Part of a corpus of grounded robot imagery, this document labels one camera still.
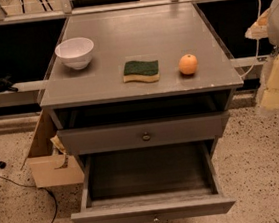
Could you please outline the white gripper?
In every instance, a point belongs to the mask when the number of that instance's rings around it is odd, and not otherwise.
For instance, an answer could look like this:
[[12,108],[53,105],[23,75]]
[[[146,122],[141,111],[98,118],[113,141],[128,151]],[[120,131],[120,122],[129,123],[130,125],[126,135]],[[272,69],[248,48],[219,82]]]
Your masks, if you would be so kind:
[[[279,0],[273,0],[270,9],[260,14],[245,32],[247,39],[269,38],[269,42],[279,47]],[[267,110],[279,109],[279,54],[274,59],[260,105]]]

